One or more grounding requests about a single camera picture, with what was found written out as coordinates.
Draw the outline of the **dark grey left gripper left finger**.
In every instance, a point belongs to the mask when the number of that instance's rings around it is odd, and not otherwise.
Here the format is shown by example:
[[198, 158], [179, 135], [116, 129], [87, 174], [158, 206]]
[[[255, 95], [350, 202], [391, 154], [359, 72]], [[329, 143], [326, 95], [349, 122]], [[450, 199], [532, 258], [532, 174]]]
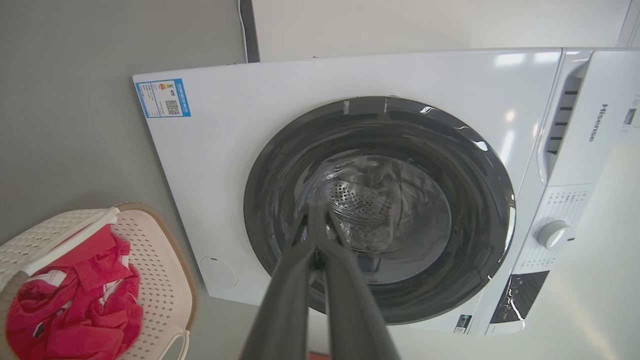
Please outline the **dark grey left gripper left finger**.
[[304, 205], [240, 354], [242, 360], [306, 360], [310, 287], [323, 268], [323, 205]]

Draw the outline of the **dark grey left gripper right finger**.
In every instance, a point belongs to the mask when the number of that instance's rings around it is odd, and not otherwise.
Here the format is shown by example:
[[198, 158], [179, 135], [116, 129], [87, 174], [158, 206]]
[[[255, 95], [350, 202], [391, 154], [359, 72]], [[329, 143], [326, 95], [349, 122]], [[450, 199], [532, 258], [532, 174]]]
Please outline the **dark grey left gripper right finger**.
[[338, 219], [321, 208], [318, 253], [324, 260], [332, 360], [398, 360], [386, 322], [352, 255]]

